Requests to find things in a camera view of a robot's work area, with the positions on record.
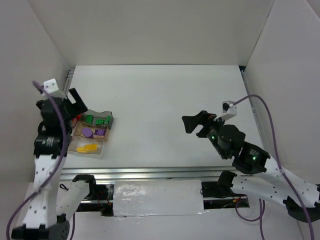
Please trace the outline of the purple rounded lego block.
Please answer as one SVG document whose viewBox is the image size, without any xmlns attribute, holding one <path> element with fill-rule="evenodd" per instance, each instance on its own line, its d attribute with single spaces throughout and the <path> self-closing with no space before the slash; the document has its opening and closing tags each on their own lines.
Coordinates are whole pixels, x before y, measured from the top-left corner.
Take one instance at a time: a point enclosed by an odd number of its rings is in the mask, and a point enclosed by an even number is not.
<svg viewBox="0 0 320 240">
<path fill-rule="evenodd" d="M 93 131 L 88 127 L 82 128 L 81 133 L 85 138 L 92 139 L 94 137 Z"/>
</svg>

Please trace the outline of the yellow lego brick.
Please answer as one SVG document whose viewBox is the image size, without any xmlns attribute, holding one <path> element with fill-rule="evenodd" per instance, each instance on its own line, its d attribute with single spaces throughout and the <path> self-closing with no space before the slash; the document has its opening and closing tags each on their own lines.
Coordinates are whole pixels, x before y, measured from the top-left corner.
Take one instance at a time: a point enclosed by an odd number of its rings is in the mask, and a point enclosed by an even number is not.
<svg viewBox="0 0 320 240">
<path fill-rule="evenodd" d="M 87 149 L 88 152 L 96 152 L 98 150 L 98 145 L 97 144 L 86 144 L 85 148 Z"/>
</svg>

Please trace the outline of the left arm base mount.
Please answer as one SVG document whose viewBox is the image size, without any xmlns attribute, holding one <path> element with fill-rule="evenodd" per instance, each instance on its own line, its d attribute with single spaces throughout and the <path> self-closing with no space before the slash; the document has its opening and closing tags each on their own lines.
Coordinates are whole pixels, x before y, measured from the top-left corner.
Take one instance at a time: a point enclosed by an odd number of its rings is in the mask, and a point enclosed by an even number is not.
<svg viewBox="0 0 320 240">
<path fill-rule="evenodd" d="M 56 205 L 57 215 L 66 215 L 67 219 L 76 212 L 98 212 L 101 216 L 112 217 L 113 211 L 113 184 L 98 184 L 93 175 L 78 174 L 66 186 L 59 184 L 65 191 Z"/>
</svg>

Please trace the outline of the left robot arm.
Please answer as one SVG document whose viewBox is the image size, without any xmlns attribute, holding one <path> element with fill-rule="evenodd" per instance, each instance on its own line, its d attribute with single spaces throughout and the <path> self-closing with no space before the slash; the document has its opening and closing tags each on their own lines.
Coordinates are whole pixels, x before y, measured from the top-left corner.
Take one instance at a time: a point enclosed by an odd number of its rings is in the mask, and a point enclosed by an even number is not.
<svg viewBox="0 0 320 240">
<path fill-rule="evenodd" d="M 40 89 L 45 99 L 36 102 L 42 121 L 34 140 L 33 193 L 11 215 L 6 226 L 8 240 L 72 240 L 75 212 L 85 197 L 94 194 L 93 175 L 77 175 L 66 196 L 57 202 L 60 177 L 71 143 L 72 120 L 88 108 L 75 88 L 69 89 L 75 103 L 65 95 Z"/>
</svg>

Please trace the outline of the purple lego brick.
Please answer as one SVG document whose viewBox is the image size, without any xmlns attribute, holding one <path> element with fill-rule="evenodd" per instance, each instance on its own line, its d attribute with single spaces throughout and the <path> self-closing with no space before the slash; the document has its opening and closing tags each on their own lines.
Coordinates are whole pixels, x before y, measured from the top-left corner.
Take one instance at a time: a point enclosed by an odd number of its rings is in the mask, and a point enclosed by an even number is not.
<svg viewBox="0 0 320 240">
<path fill-rule="evenodd" d="M 96 135 L 96 136 L 105 136 L 106 135 L 106 130 L 102 129 L 102 128 L 97 128 L 94 131 L 94 135 Z"/>
</svg>

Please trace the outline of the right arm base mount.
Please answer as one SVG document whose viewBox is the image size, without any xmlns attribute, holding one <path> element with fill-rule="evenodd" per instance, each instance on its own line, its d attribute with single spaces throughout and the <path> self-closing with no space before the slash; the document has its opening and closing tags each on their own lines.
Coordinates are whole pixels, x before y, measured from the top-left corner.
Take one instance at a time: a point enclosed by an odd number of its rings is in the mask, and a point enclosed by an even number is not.
<svg viewBox="0 0 320 240">
<path fill-rule="evenodd" d="M 231 190 L 231 181 L 237 176 L 232 171 L 224 170 L 216 180 L 213 178 L 201 179 L 199 192 L 203 197 L 203 208 L 205 210 L 234 209 L 236 206 L 249 208 L 248 197 Z"/>
</svg>

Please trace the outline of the green two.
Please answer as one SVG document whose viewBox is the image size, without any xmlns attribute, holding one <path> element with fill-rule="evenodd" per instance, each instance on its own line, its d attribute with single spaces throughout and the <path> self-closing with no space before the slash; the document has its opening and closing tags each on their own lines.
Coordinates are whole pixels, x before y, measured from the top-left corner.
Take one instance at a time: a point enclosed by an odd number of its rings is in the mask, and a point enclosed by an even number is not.
<svg viewBox="0 0 320 240">
<path fill-rule="evenodd" d="M 103 125 L 104 123 L 105 123 L 104 119 L 99 118 L 95 120 L 95 125 Z"/>
</svg>

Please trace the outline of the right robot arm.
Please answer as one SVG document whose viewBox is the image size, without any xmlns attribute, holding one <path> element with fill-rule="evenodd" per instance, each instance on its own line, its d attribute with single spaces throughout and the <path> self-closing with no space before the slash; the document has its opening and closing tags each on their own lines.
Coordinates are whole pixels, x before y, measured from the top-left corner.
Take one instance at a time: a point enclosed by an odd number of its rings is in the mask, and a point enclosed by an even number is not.
<svg viewBox="0 0 320 240">
<path fill-rule="evenodd" d="M 183 116 L 186 133 L 199 125 L 198 138 L 207 138 L 223 160 L 232 159 L 232 166 L 243 176 L 223 171 L 217 181 L 226 196 L 255 195 L 286 208 L 292 218 L 315 222 L 320 218 L 320 186 L 309 183 L 284 167 L 265 150 L 245 141 L 245 133 L 232 124 L 217 120 L 216 115 L 202 110 L 194 116 Z"/>
</svg>

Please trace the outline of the green sloped lego brick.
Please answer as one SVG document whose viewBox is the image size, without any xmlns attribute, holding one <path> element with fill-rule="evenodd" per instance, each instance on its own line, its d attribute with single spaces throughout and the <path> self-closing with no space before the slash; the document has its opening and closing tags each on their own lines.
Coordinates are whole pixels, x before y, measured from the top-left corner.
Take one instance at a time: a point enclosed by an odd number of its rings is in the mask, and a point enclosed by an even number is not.
<svg viewBox="0 0 320 240">
<path fill-rule="evenodd" d="M 93 122 L 93 115 L 88 114 L 88 115 L 86 116 L 85 122 L 88 123 L 88 124 L 92 124 L 92 122 Z"/>
</svg>

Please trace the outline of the red brick with cupcake print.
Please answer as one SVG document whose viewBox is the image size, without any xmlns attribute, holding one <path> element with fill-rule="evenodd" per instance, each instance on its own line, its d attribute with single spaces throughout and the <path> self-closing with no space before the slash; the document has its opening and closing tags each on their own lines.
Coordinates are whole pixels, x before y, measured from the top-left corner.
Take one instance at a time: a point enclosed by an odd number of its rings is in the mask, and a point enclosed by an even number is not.
<svg viewBox="0 0 320 240">
<path fill-rule="evenodd" d="M 77 116 L 76 116 L 76 120 L 78 121 L 81 117 L 82 117 L 81 114 L 77 115 Z"/>
</svg>

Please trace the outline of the long yellow lego plate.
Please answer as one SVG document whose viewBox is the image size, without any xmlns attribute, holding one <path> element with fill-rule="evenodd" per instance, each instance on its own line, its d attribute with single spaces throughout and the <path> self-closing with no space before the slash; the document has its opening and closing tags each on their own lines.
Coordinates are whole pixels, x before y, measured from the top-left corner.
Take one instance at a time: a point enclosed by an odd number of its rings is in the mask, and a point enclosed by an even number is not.
<svg viewBox="0 0 320 240">
<path fill-rule="evenodd" d="M 76 152 L 78 152 L 78 153 L 88 153 L 88 150 L 86 149 L 85 146 L 82 146 L 82 147 L 77 147 L 76 148 Z"/>
</svg>

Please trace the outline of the small green lego brick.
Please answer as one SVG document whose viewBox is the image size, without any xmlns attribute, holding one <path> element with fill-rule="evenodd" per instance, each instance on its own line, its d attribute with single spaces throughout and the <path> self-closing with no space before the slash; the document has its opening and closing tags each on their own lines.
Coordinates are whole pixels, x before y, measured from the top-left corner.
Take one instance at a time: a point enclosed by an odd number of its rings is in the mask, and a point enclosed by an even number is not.
<svg viewBox="0 0 320 240">
<path fill-rule="evenodd" d="M 108 125 L 110 123 L 110 120 L 111 120 L 111 116 L 108 115 L 104 120 L 104 124 Z"/>
</svg>

